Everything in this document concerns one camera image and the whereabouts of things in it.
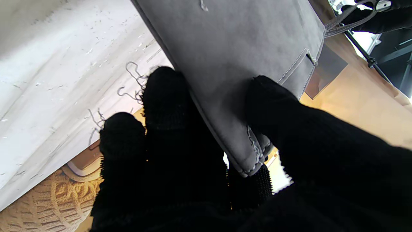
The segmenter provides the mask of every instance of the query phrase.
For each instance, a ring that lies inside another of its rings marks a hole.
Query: gray panel
[[[245,91],[265,75],[300,97],[313,69],[306,55],[316,62],[325,34],[309,2],[204,0],[206,11],[196,0],[132,1],[234,167],[256,173],[264,156],[245,122]]]

